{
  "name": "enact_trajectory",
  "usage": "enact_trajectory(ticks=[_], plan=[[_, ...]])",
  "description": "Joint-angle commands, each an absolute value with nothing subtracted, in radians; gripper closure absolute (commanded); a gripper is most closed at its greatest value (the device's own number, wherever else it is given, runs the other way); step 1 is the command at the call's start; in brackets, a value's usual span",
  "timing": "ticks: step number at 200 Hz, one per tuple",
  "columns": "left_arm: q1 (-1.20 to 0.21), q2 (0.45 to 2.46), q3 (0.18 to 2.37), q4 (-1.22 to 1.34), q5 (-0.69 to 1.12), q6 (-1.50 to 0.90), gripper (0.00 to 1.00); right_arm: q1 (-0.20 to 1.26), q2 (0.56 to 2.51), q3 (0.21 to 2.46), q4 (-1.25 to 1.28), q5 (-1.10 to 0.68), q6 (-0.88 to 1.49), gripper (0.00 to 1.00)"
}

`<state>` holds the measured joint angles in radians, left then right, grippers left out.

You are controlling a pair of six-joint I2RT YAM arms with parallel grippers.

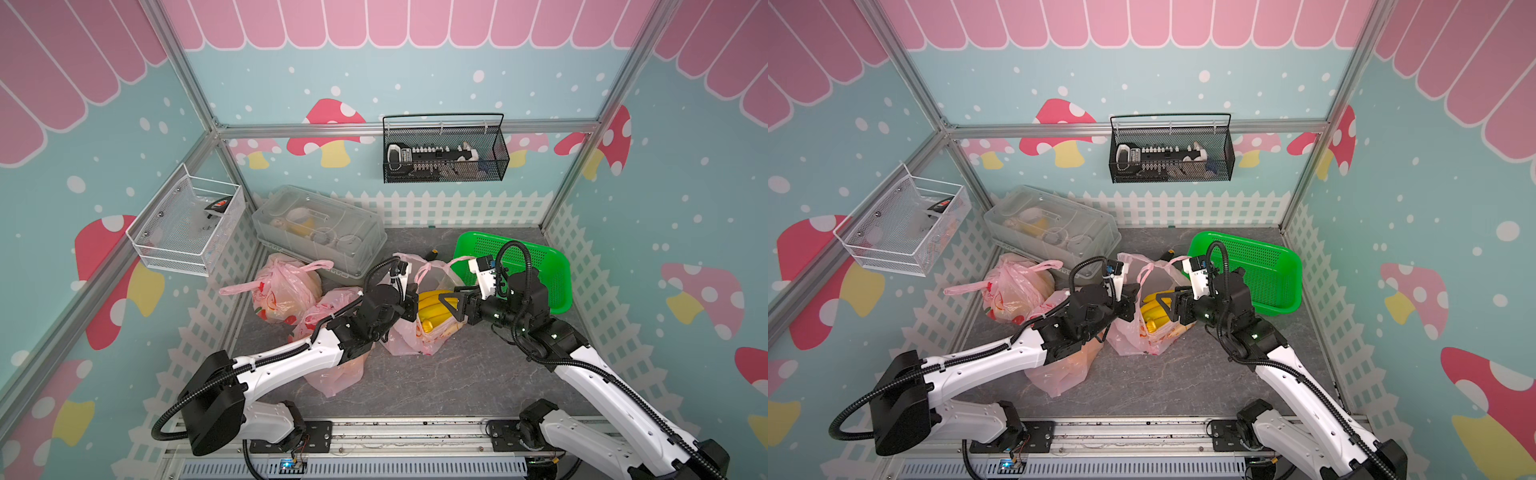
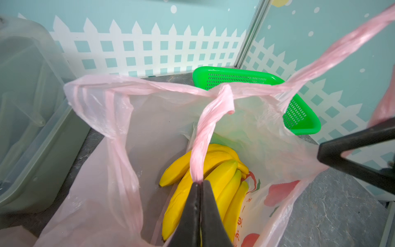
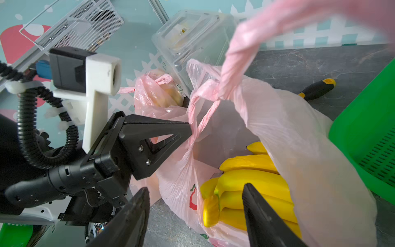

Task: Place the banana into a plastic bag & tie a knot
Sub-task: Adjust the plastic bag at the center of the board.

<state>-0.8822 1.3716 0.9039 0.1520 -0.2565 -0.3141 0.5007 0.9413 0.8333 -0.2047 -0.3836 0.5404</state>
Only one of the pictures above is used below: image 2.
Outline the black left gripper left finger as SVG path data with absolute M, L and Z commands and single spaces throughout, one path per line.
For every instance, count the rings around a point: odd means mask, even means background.
M 188 195 L 180 223 L 169 247 L 199 247 L 201 244 L 201 185 L 193 183 Z

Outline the pink plastic bag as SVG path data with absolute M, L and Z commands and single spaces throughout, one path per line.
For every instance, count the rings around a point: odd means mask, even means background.
M 2 229 L 1 247 L 33 247 L 37 237 L 22 226 Z
M 329 166 L 283 123 L 290 100 L 305 85 L 358 50 L 395 19 L 394 6 L 334 43 L 296 72 L 273 96 L 235 97 L 230 84 L 210 90 L 144 79 L 87 75 L 64 86 L 73 110 L 104 138 L 79 172 L 68 197 L 36 242 L 37 247 L 146 247 L 143 228 L 159 222 L 164 208 L 156 188 L 161 173 L 189 153 L 186 171 L 202 185 L 209 144 L 221 137 L 249 168 L 237 184 L 244 193 L 231 231 L 233 246 L 258 235 L 253 246 L 275 247 L 296 199 Z M 391 83 L 369 127 L 395 115 Z

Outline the pink plastic bag back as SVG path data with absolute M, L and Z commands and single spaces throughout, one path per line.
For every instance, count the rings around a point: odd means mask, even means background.
M 164 208 L 156 188 L 161 173 L 189 153 L 186 171 L 202 185 L 209 144 L 221 137 L 249 168 L 237 184 L 244 193 L 231 231 L 233 246 L 258 235 L 253 246 L 275 247 L 296 199 L 329 166 L 283 123 L 290 100 L 305 85 L 358 50 L 395 19 L 394 6 L 334 43 L 296 72 L 273 96 L 235 97 L 230 84 L 210 90 L 144 79 L 87 75 L 64 86 L 73 110 L 104 138 L 79 172 L 68 197 L 36 242 L 37 247 L 146 247 L 143 228 L 159 222 Z M 369 127 L 395 115 L 391 83 Z

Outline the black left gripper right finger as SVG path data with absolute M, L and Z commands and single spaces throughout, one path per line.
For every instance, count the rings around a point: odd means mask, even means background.
M 222 224 L 214 192 L 209 181 L 204 180 L 201 192 L 202 247 L 232 247 Z

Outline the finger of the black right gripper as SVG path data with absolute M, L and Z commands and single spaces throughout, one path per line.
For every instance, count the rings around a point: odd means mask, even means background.
M 388 193 L 395 193 L 395 170 L 370 168 L 342 157 L 346 151 L 395 139 L 395 119 L 390 118 L 363 131 L 319 145 L 317 159 L 338 171 L 351 175 Z

